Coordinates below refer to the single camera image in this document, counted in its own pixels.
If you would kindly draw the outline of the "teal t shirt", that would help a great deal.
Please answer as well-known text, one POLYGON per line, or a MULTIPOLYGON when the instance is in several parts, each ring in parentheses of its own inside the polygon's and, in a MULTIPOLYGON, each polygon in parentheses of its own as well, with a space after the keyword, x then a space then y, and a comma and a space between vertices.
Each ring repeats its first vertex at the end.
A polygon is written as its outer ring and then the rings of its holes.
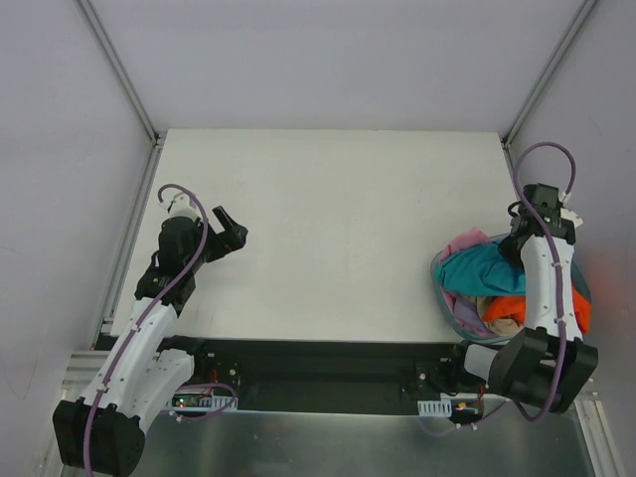
POLYGON ((510 264, 497 242, 478 244, 455 252, 434 268, 434 276, 449 293, 471 296, 522 296, 526 276, 510 264))

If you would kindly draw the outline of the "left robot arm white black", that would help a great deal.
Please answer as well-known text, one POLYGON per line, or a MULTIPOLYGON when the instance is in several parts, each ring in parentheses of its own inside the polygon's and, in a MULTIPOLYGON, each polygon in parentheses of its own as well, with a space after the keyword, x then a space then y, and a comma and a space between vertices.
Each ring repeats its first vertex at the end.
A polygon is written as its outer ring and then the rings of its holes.
POLYGON ((237 382, 221 382, 204 341, 168 334, 195 291, 197 271, 246 244, 246 227, 223 207, 213 213, 223 227, 219 233, 196 212, 170 207, 124 330, 80 396, 61 400, 54 411, 64 465, 128 476, 140 461, 152 422, 178 393, 209 398, 221 391, 223 402, 212 414, 237 405, 237 382))

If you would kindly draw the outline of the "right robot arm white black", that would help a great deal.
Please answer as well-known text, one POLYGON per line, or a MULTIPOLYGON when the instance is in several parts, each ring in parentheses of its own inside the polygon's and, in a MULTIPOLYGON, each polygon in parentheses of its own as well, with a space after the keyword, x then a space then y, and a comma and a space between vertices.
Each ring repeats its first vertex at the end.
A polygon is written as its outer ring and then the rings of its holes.
POLYGON ((505 257, 521 264, 526 276, 524 327, 499 349, 462 343, 460 360, 447 367, 455 390, 470 392, 484 381, 492 393, 518 408, 534 406, 543 417, 568 410, 595 371, 598 351, 584 343, 575 317, 575 228, 562 205, 553 186, 524 187, 504 239, 505 257))

